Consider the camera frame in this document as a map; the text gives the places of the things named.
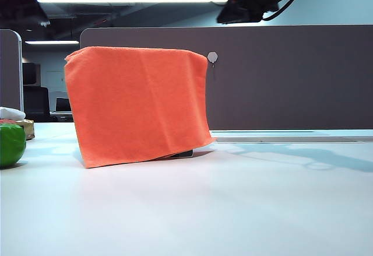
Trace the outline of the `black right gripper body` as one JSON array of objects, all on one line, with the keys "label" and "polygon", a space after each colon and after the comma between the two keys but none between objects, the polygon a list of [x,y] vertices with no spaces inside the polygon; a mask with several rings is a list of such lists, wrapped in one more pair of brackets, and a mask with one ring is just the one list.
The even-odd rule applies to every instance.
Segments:
[{"label": "black right gripper body", "polygon": [[258,23],[263,10],[256,0],[227,0],[217,17],[217,23]]}]

